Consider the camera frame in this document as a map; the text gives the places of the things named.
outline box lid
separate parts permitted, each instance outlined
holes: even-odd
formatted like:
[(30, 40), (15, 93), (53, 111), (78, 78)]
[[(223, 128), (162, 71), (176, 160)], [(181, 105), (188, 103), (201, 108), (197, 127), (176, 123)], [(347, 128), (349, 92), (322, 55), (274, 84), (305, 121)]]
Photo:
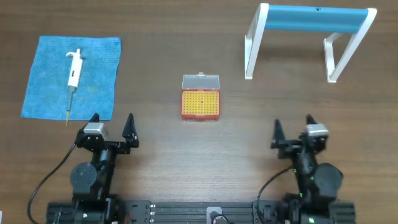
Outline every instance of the box lid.
[(182, 89), (183, 90), (219, 90), (220, 80), (218, 75), (205, 75), (203, 72), (199, 72), (197, 75), (184, 75), (182, 78)]

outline brown wooden surface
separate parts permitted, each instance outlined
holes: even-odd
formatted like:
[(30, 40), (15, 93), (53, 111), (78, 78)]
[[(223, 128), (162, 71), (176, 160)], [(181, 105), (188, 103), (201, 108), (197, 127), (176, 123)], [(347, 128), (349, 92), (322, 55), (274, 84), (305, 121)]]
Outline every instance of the brown wooden surface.
[[(340, 198), (353, 200), (358, 223), (395, 223), (398, 211), (398, 1), (286, 0), (273, 4), (375, 7), (376, 20), (337, 84), (327, 84), (327, 34), (264, 33), (254, 80), (244, 80), (244, 35), (258, 1), (0, 2), (0, 210), (3, 223), (28, 223), (27, 201), (67, 152), (84, 122), (22, 119), (25, 89), (40, 35), (120, 37), (122, 55), (112, 121), (114, 140), (134, 113), (140, 148), (119, 156), (112, 192), (153, 202), (250, 202), (287, 167), (269, 149), (274, 119), (296, 138), (311, 113), (330, 130), (330, 162), (345, 175)], [(335, 44), (344, 51), (347, 38)], [(183, 74), (219, 74), (221, 119), (180, 118)], [(34, 217), (49, 201), (68, 201), (71, 169), (90, 161), (76, 149), (40, 189)], [(297, 192), (289, 173), (263, 198)]]

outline wire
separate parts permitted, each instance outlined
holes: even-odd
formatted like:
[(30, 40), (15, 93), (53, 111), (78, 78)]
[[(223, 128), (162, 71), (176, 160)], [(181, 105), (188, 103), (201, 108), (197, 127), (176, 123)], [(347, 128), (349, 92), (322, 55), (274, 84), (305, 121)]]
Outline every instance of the wire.
[(74, 150), (75, 147), (76, 147), (76, 144), (73, 144), (72, 147), (69, 149), (67, 155), (62, 159), (62, 161), (58, 164), (58, 166), (57, 166), (56, 168), (54, 168), (54, 170), (52, 170), (49, 174), (47, 174), (47, 176), (44, 177), (44, 179), (38, 184), (38, 186), (36, 187), (36, 189), (33, 191), (32, 196), (30, 196), (30, 199), (29, 199), (29, 201), (28, 201), (28, 203), (27, 203), (27, 216), (29, 217), (29, 220), (30, 220), (33, 224), (39, 224), (39, 223), (37, 223), (37, 222), (33, 219), (32, 214), (31, 214), (31, 212), (30, 212), (30, 207), (32, 206), (32, 202), (33, 202), (34, 197), (35, 197), (36, 194), (37, 194), (37, 191), (38, 191), (39, 188), (44, 184), (44, 182), (45, 182), (51, 175), (53, 175), (53, 174), (55, 173), (55, 171), (57, 171), (57, 170), (62, 166), (62, 164), (68, 159), (69, 155), (72, 153), (72, 151)]
[(263, 214), (262, 214), (262, 212), (260, 211), (260, 197), (261, 197), (262, 192), (264, 191), (264, 189), (265, 189), (273, 180), (275, 180), (275, 179), (276, 179), (278, 176), (280, 176), (281, 174), (286, 173), (286, 172), (289, 171), (291, 168), (293, 168), (293, 166), (289, 166), (288, 168), (286, 168), (286, 169), (284, 169), (284, 170), (282, 170), (282, 171), (279, 171), (278, 173), (276, 173), (275, 175), (273, 175), (273, 176), (261, 187), (261, 189), (260, 189), (260, 191), (259, 191), (259, 195), (257, 196), (257, 214), (258, 214), (258, 217), (260, 218), (260, 221), (261, 221), (262, 224), (266, 224), (265, 221), (263, 220)]

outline white support frame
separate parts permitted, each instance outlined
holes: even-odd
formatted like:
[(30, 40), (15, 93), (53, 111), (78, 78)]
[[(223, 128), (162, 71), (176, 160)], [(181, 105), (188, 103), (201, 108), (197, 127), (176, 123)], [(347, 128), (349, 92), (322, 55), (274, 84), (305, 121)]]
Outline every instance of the white support frame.
[[(260, 49), (262, 35), (266, 27), (266, 20), (268, 15), (269, 5), (267, 3), (261, 3), (258, 7), (256, 14), (251, 22), (248, 34), (244, 36), (244, 78), (247, 80), (253, 79), (254, 66), (256, 64), (257, 55)], [(368, 32), (373, 20), (377, 14), (376, 9), (368, 9), (368, 15), (362, 23), (359, 31), (351, 36), (346, 50), (340, 61), (335, 67), (335, 59), (333, 56), (333, 41), (341, 37), (342, 33), (334, 33), (325, 40), (323, 40), (323, 46), (325, 49), (325, 63), (326, 63), (326, 74), (328, 83), (336, 83), (337, 78), (347, 65), (349, 59), (354, 54), (358, 45), (361, 43), (363, 37)]]

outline pipette tip box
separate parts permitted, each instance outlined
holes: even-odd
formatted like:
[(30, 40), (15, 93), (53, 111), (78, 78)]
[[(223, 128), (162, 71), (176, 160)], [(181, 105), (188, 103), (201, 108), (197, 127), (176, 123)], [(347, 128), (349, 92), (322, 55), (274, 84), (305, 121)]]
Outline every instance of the pipette tip box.
[(184, 75), (182, 80), (181, 117), (184, 120), (220, 118), (220, 80), (218, 75)]

